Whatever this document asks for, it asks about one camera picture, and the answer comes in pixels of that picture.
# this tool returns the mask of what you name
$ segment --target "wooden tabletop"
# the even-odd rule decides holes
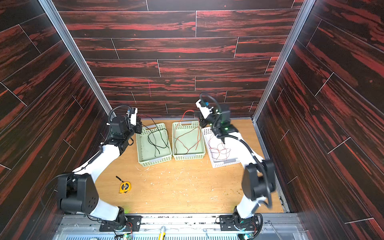
[[[172,123],[161,120],[169,131],[171,141]],[[143,120],[151,125],[151,120]],[[259,155],[263,156],[250,119],[233,120],[232,124],[244,140]],[[119,193],[120,177],[129,181],[132,189]],[[208,154],[203,159],[164,162],[142,167],[137,161],[136,143],[113,161],[96,181],[102,200],[121,206],[126,213],[232,213],[241,201],[243,167],[234,164],[212,168]],[[277,192],[272,193],[273,208],[261,206],[257,212],[283,212]]]

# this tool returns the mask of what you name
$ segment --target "wood-paneled wall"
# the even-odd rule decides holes
[[[1,8],[0,239],[50,239],[61,212],[44,186],[97,151],[106,114],[38,1]]]
[[[317,239],[384,239],[382,1],[317,0],[257,119]]]
[[[140,106],[140,113],[155,117],[197,110],[203,91],[234,106],[232,116],[252,116],[302,5],[300,0],[54,3],[111,106]]]

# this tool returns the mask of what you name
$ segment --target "metal post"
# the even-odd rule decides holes
[[[272,71],[272,74],[269,78],[268,84],[265,88],[265,91],[260,99],[260,102],[256,108],[256,112],[253,115],[253,122],[255,123],[260,116],[260,113],[269,97],[269,94],[272,91],[273,86],[277,81],[277,77],[279,76],[281,70],[283,69],[284,63],[287,60],[293,45],[296,42],[297,37],[301,29],[304,26],[305,21],[307,20],[308,15],[313,7],[315,0],[306,0],[300,8],[299,14],[297,15],[296,21],[294,22],[292,29],[288,35],[288,38],[285,42],[285,45],[280,53],[279,59],[276,62],[275,68]]]
[[[51,23],[55,27],[55,29],[58,32],[58,34],[60,35],[61,39],[63,40],[63,43],[68,48],[68,51],[71,53],[74,61],[79,66],[79,69],[83,73],[85,79],[89,83],[89,85],[90,85],[91,89],[93,90],[93,92],[95,93],[96,97],[100,101],[105,112],[108,114],[112,110],[111,105],[109,104],[107,98],[105,97],[103,91],[101,90],[99,84],[97,83],[96,78],[94,77],[93,73],[89,69],[89,66],[86,63],[84,57],[81,55],[79,48],[77,47],[77,45],[74,42],[70,32],[68,31],[67,27],[65,26],[65,23],[62,20],[59,12],[57,11],[55,5],[52,2],[52,0],[38,0],[38,1],[39,1],[40,5],[43,7],[48,18],[51,20]]]

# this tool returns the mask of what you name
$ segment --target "black mounting plate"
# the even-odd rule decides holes
[[[237,231],[235,228],[235,221],[232,215],[220,215],[220,229],[222,231]],[[255,216],[252,217],[252,222],[258,221]],[[252,224],[249,224],[245,228],[245,231],[254,231],[255,228]]]
[[[125,217],[127,218],[127,222],[130,222],[132,224],[132,231],[138,232],[140,230],[142,216],[125,215]],[[104,223],[104,225],[103,224],[100,225],[100,229],[99,229],[100,232],[113,232],[112,226],[108,224],[108,222],[102,221],[102,223]],[[123,232],[130,232],[129,227],[128,226],[125,227]]]

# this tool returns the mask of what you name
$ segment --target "wooden table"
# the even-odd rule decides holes
[[[163,122],[171,141],[172,123]],[[144,125],[152,121],[144,120]],[[263,156],[250,119],[233,120],[250,147]],[[129,181],[132,189],[119,193],[120,181]],[[137,162],[136,144],[113,161],[96,181],[102,200],[121,206],[126,213],[232,213],[240,202],[243,191],[241,180],[243,167],[235,164],[212,168],[208,154],[203,159],[164,162],[142,167]],[[283,212],[277,192],[272,193],[273,208],[261,206],[257,212]]]

